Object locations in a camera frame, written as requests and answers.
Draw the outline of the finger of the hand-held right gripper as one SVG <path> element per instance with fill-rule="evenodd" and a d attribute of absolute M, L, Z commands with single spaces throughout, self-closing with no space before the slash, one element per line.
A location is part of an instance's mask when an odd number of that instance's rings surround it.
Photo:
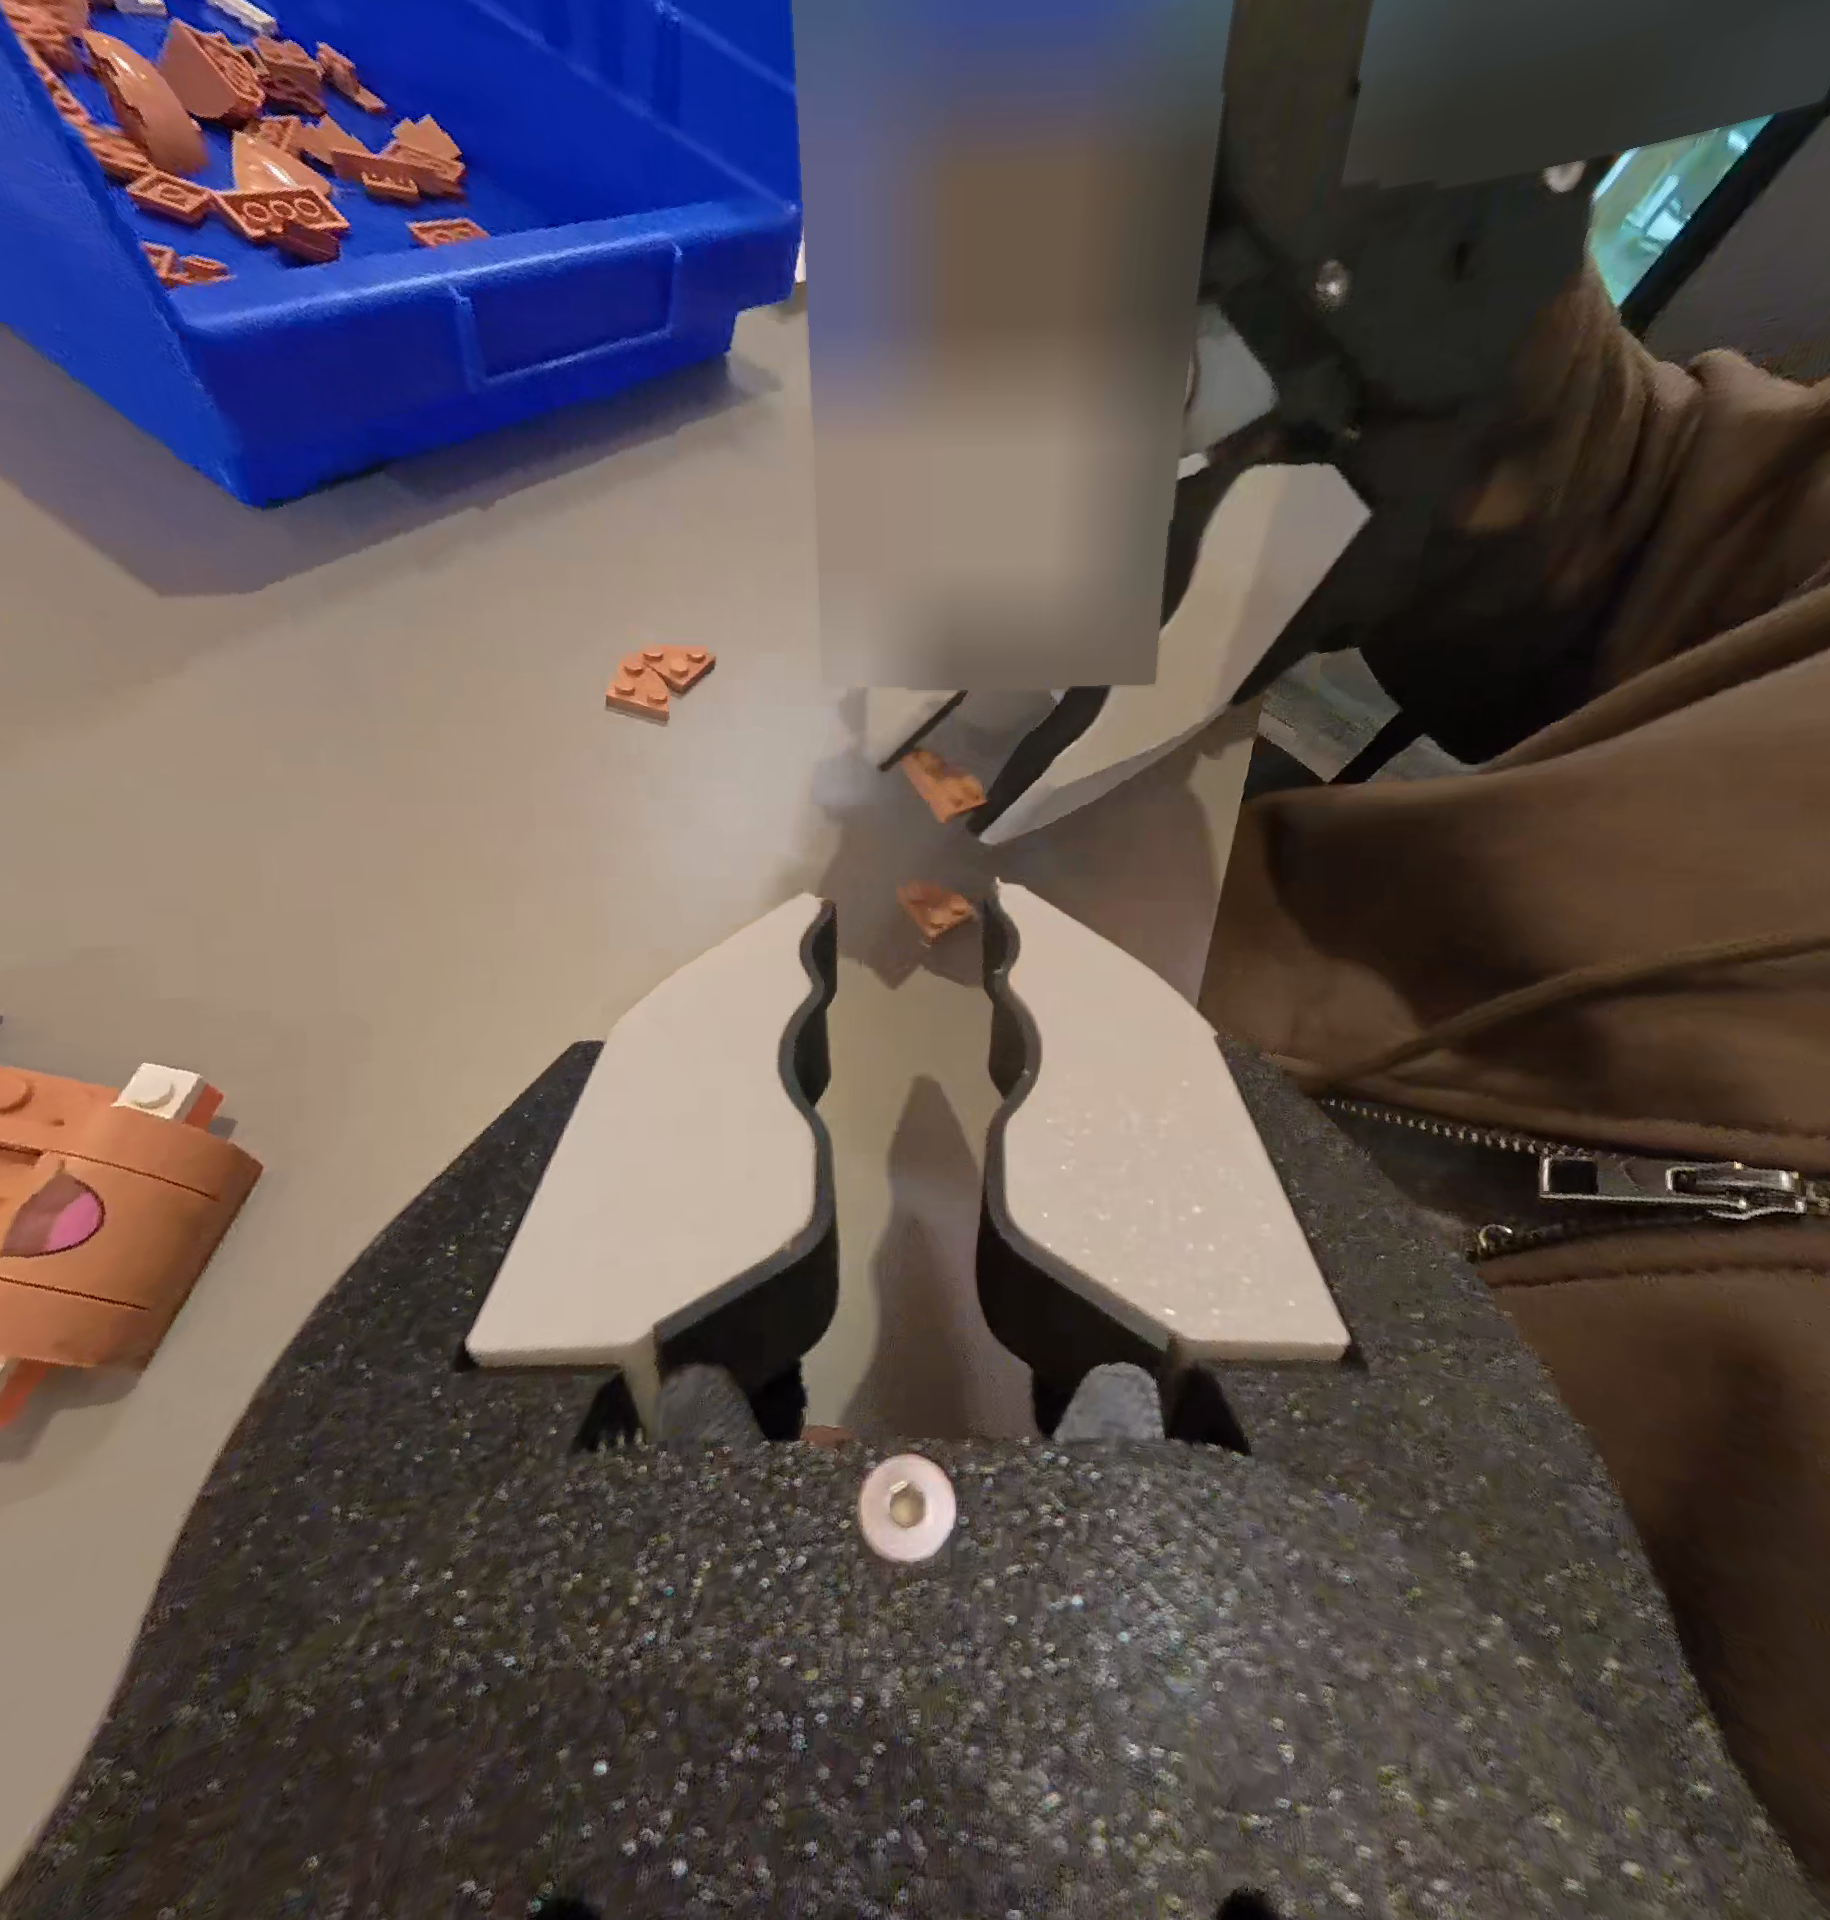
<path fill-rule="evenodd" d="M 966 697 L 853 690 L 838 697 L 846 756 L 897 769 Z"/>
<path fill-rule="evenodd" d="M 981 845 L 1032 838 L 1208 731 L 1361 528 L 1339 470 L 1247 470 L 1153 636 L 1153 678 L 1064 690 L 989 782 Z"/>

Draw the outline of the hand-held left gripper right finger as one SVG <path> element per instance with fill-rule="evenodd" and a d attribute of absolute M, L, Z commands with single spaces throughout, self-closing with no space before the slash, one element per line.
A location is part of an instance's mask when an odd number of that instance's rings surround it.
<path fill-rule="evenodd" d="M 1211 1027 L 1023 879 L 989 899 L 981 1311 L 1020 1360 L 1343 1360 Z"/>

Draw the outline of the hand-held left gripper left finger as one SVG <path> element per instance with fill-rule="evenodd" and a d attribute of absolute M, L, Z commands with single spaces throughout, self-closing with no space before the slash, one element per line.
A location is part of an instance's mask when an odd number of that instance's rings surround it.
<path fill-rule="evenodd" d="M 838 1311 L 838 905 L 794 895 L 596 1041 L 467 1331 L 476 1369 L 794 1374 Z"/>

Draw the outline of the brown lego assembly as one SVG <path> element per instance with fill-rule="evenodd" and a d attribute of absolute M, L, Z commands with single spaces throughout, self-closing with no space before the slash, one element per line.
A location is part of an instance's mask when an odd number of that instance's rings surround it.
<path fill-rule="evenodd" d="M 58 1369 L 152 1369 L 259 1181 L 222 1105 L 178 1066 L 139 1066 L 124 1088 L 0 1066 L 0 1145 L 58 1155 L 105 1198 L 75 1252 L 0 1259 L 0 1430 Z"/>

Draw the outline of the blue plastic bin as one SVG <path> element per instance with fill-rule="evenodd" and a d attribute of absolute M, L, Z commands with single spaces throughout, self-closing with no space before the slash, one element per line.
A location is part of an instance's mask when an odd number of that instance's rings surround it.
<path fill-rule="evenodd" d="M 797 274 L 794 4 L 264 4 L 432 116 L 467 197 L 322 264 L 178 227 L 86 147 L 0 13 L 0 325 L 247 505 L 727 356 Z"/>

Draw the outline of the pile of brown lego pieces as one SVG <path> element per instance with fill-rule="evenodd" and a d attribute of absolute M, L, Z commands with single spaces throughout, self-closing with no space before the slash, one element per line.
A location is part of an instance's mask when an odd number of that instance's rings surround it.
<path fill-rule="evenodd" d="M 231 280 L 187 235 L 332 264 L 351 204 L 400 205 L 409 248 L 488 242 L 467 158 L 432 116 L 397 116 L 339 44 L 279 33 L 264 4 L 0 0 L 70 158 L 139 213 L 152 274 Z"/>

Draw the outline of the person's right forearm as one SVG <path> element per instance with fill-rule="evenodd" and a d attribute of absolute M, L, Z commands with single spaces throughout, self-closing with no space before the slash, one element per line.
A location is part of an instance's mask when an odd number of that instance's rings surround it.
<path fill-rule="evenodd" d="M 1476 479 L 1339 619 L 1466 768 L 1556 756 L 1790 678 L 1830 727 L 1830 379 L 1661 366 L 1583 264 L 1530 325 Z"/>

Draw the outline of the person's brown jacket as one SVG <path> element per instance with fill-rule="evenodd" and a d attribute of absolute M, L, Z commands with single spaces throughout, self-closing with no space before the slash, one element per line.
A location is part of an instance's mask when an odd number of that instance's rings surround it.
<path fill-rule="evenodd" d="M 1307 1088 L 1830 1198 L 1830 648 L 1506 769 L 1263 796 L 1199 1010 Z M 1830 1211 L 1506 1225 L 1487 1286 L 1830 1891 Z"/>

